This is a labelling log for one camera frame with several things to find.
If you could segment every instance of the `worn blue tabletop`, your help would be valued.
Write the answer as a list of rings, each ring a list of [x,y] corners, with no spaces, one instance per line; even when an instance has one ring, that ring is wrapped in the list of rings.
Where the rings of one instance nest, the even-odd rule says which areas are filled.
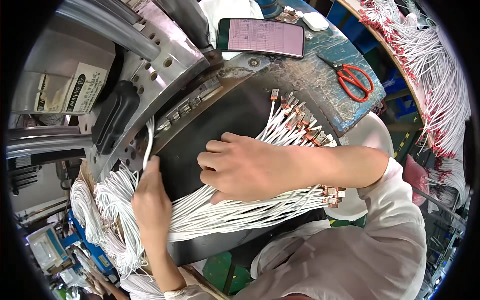
[[[303,13],[316,12],[314,8],[301,0],[278,0],[278,2],[280,5],[288,5]],[[312,97],[335,129],[338,137],[341,137],[377,106],[385,98],[386,93],[365,58],[338,28],[330,22],[329,24],[328,29],[315,32],[302,20],[298,21],[297,25],[302,25],[314,35],[314,38],[306,40],[303,59],[286,59],[284,68],[279,72],[282,72],[282,77],[288,77],[295,90],[307,93]],[[374,91],[370,94],[369,99],[360,103],[350,98],[338,82],[335,70],[319,59],[317,54],[338,64],[349,64],[363,69],[373,81]],[[353,72],[366,87],[369,87],[364,76],[359,72]],[[365,94],[357,87],[351,84],[347,84],[347,86],[356,96],[364,97]]]

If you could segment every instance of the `red scissors handle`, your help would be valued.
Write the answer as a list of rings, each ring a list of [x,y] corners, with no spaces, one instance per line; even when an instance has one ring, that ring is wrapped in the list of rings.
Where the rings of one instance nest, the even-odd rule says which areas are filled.
[[[367,77],[368,79],[368,82],[370,83],[370,89],[367,89],[362,83],[360,80],[358,80],[357,77],[355,77],[355,75],[353,75],[352,72],[350,72],[350,70],[356,70],[356,71],[359,71],[360,73],[362,73],[363,75],[365,75],[365,77]],[[342,71],[345,71],[347,73],[347,75],[349,75],[350,77],[348,77],[347,75],[343,74]],[[338,81],[340,82],[340,84],[342,85],[343,89],[345,90],[345,92],[352,98],[354,99],[355,101],[358,101],[358,102],[365,102],[368,100],[368,97],[369,95],[373,92],[373,82],[370,78],[370,76],[368,76],[368,74],[360,69],[360,68],[357,68],[357,67],[354,67],[354,66],[350,66],[350,65],[343,65],[343,70],[342,71],[338,71],[337,74],[338,74]],[[353,84],[354,86],[360,88],[362,91],[365,92],[365,98],[358,98],[357,96],[353,95],[352,92],[349,90],[349,88],[347,87],[347,85],[345,84],[345,81]]]

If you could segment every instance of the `blue cylinder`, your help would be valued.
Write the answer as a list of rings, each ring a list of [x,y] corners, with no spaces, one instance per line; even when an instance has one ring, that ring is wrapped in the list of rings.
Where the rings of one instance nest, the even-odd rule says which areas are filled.
[[[262,10],[265,19],[272,19],[282,12],[282,7],[276,0],[255,0]]]

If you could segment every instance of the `scissors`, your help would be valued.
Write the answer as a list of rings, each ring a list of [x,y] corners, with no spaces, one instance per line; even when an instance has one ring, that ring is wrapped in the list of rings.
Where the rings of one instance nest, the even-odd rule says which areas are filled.
[[[332,67],[337,75],[338,75],[338,81],[340,82],[340,84],[342,85],[343,89],[345,90],[345,92],[355,101],[358,101],[358,102],[365,102],[368,100],[368,97],[369,95],[373,92],[373,82],[371,80],[371,78],[368,76],[368,74],[360,69],[360,68],[357,68],[357,67],[354,67],[354,66],[350,66],[350,65],[338,65],[334,62],[330,62],[326,59],[324,59],[323,57],[321,57],[319,54],[317,54],[317,56],[323,60],[327,65],[329,65],[330,67]],[[368,79],[368,82],[370,83],[370,90],[367,89],[362,83],[360,80],[358,80],[357,77],[355,77],[355,75],[352,74],[352,72],[350,72],[350,70],[356,70],[356,71],[359,71],[360,73],[362,73],[363,75],[365,75],[365,77],[367,77]],[[355,95],[352,94],[352,92],[349,90],[349,88],[347,87],[347,85],[345,84],[345,81],[346,82],[349,82],[351,84],[353,84],[354,86],[360,88],[362,91],[365,92],[365,98],[358,98],[356,97]]]

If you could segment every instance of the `white shirt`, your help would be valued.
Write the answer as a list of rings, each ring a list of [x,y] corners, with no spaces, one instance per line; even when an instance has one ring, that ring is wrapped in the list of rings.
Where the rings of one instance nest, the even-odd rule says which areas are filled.
[[[412,203],[412,188],[402,180],[402,173],[402,167],[390,158],[378,183],[358,189],[368,208],[365,229],[324,229],[324,223],[318,223],[319,232],[312,234],[311,224],[306,224],[280,237],[273,247],[267,245],[269,249],[252,264],[252,275],[258,279],[234,300],[271,300],[289,294],[316,300],[414,299],[425,274],[427,246],[420,209]],[[268,260],[280,261],[281,252],[287,257],[287,247],[301,239],[299,232],[305,233],[305,241],[286,263],[273,269],[277,264]],[[165,297],[215,299],[199,286],[167,292]]]

